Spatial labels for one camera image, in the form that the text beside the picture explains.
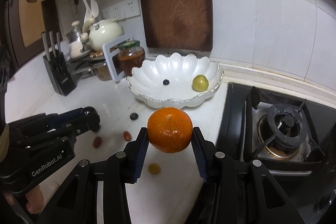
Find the person left hand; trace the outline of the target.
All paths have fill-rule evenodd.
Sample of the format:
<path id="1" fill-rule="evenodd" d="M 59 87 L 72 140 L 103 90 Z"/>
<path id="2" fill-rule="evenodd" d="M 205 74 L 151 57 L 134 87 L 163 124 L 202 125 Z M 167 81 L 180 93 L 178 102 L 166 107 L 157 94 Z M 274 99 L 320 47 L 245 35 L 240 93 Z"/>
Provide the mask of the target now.
<path id="1" fill-rule="evenodd" d="M 15 204 L 14 196 L 7 191 L 3 192 L 3 195 L 8 202 L 9 205 L 13 206 Z M 40 185 L 37 185 L 35 188 L 31 189 L 28 193 L 26 193 L 26 209 L 31 214 L 38 214 L 44 208 L 44 197 L 41 191 Z"/>

